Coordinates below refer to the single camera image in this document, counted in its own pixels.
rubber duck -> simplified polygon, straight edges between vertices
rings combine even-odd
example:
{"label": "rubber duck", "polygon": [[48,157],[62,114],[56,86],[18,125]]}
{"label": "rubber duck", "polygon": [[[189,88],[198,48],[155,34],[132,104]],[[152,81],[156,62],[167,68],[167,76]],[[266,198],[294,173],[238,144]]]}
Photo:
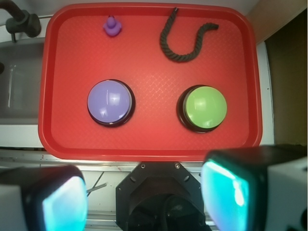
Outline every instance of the rubber duck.
{"label": "rubber duck", "polygon": [[118,33],[120,33],[122,25],[113,16],[109,16],[108,19],[107,19],[107,22],[104,24],[103,28],[105,29],[105,31],[108,35],[116,36]]}

rope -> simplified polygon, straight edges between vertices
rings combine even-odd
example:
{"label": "rope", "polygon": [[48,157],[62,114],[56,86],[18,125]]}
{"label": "rope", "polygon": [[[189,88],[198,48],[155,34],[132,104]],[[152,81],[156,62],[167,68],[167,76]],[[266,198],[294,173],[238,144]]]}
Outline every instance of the rope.
{"label": "rope", "polygon": [[202,41],[203,41],[203,35],[206,31],[208,30],[217,30],[218,29],[218,25],[217,24],[213,24],[213,23],[206,23],[203,24],[197,33],[197,37],[196,37],[196,43],[194,46],[194,50],[189,53],[189,54],[175,54],[168,46],[167,44],[167,36],[171,30],[171,27],[174,23],[174,20],[176,18],[176,14],[178,12],[178,8],[174,8],[172,14],[170,15],[170,17],[168,18],[165,28],[163,29],[162,33],[160,34],[160,47],[162,48],[164,54],[171,60],[176,61],[176,62],[188,62],[190,60],[193,60],[194,58],[196,58],[198,56],[198,54],[200,53],[200,50],[202,48]]}

sink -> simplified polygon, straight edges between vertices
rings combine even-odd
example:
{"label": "sink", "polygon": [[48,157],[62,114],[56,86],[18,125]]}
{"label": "sink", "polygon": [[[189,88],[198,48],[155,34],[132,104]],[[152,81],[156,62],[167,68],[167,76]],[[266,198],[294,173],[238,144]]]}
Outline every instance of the sink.
{"label": "sink", "polygon": [[0,124],[38,124],[44,38],[0,43]]}

faucet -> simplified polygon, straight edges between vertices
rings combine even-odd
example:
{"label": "faucet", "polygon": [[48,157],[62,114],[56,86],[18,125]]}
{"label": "faucet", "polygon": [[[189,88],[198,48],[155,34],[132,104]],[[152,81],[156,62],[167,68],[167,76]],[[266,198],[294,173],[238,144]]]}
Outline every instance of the faucet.
{"label": "faucet", "polygon": [[5,9],[12,18],[6,20],[6,30],[12,35],[12,42],[16,42],[15,33],[25,32],[30,38],[38,36],[41,32],[39,17],[21,10],[11,0],[0,0],[0,9]]}

purple dome button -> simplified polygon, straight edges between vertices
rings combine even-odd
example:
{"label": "purple dome button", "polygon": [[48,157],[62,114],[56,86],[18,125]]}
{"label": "purple dome button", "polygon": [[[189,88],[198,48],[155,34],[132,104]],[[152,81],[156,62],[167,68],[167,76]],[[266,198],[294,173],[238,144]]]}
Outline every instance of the purple dome button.
{"label": "purple dome button", "polygon": [[117,127],[127,122],[135,109],[135,97],[125,83],[111,79],[96,84],[88,96],[88,111],[99,124]]}

